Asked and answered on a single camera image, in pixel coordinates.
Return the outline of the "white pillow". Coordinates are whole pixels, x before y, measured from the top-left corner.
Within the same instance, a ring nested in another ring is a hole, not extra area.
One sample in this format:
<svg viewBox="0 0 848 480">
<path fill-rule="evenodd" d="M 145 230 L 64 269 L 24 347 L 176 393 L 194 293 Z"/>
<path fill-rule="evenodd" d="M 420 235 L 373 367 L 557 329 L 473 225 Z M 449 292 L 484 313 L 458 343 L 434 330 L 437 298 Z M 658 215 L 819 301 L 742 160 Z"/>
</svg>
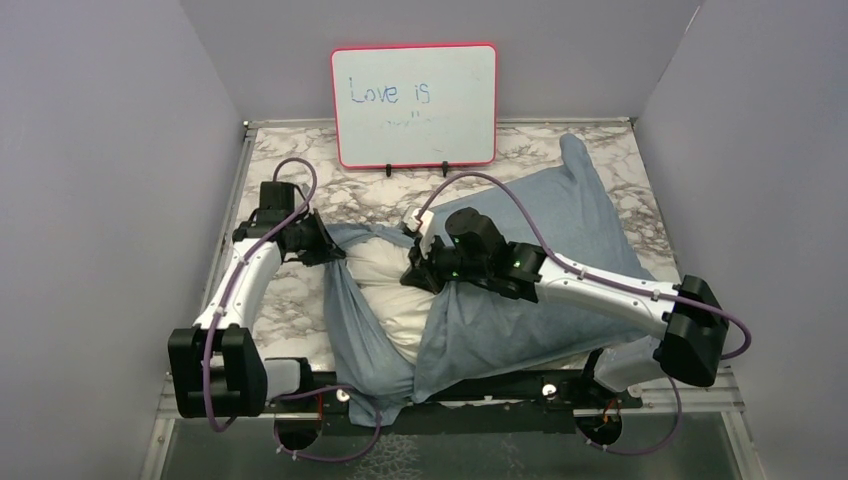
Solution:
<svg viewBox="0 0 848 480">
<path fill-rule="evenodd" d="M 435 295 L 400 283 L 407 254 L 406 248 L 373 237 L 347 250 L 347 268 L 390 343 L 414 364 Z"/>
</svg>

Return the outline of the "blue pillowcase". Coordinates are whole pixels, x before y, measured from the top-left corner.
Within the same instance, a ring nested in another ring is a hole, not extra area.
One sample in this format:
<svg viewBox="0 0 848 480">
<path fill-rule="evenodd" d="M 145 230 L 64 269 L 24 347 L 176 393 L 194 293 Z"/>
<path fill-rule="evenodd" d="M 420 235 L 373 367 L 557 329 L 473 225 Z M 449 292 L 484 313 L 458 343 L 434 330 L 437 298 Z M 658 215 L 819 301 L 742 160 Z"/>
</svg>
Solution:
<svg viewBox="0 0 848 480">
<path fill-rule="evenodd" d="M 415 273 L 412 237 L 397 227 L 334 224 L 344 258 L 324 272 L 324 320 L 338 380 L 361 397 L 358 425 L 391 424 L 408 401 L 460 381 L 523 370 L 641 339 L 625 319 L 535 290 L 547 251 L 640 280 L 630 246 L 585 144 L 560 138 L 560 163 L 433 210 L 442 246 Z"/>
</svg>

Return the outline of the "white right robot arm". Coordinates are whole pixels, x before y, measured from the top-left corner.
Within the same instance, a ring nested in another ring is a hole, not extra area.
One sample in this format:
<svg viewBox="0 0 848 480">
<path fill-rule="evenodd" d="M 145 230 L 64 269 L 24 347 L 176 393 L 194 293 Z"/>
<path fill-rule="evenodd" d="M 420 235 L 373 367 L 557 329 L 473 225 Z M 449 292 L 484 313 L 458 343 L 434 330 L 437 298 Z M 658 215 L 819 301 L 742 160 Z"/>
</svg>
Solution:
<svg viewBox="0 0 848 480">
<path fill-rule="evenodd" d="M 512 300 L 582 307 L 644 332 L 642 339 L 592 355 L 576 383 L 589 406 L 661 377 L 695 387 L 715 382 L 729 322 L 698 277 L 674 284 L 593 268 L 541 245 L 508 241 L 489 217 L 470 207 L 446 220 L 448 243 L 437 235 L 430 210 L 411 210 L 401 227 L 413 240 L 410 266 L 400 280 L 405 286 L 438 293 L 449 283 L 466 282 Z"/>
</svg>

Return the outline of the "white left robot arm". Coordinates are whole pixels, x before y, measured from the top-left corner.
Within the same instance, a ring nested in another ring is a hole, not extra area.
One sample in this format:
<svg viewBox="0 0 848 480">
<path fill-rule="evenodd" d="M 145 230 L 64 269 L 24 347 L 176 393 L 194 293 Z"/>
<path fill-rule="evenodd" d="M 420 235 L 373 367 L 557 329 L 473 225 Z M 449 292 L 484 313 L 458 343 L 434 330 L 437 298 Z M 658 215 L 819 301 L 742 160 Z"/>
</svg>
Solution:
<svg viewBox="0 0 848 480">
<path fill-rule="evenodd" d="M 258 207 L 232 235 L 224 277 L 208 305 L 167 342 L 177 410 L 184 418 L 256 417 L 279 399 L 298 411 L 313 401 L 304 358 L 265 357 L 253 326 L 271 280 L 286 262 L 306 267 L 344 258 L 302 189 L 266 181 Z"/>
</svg>

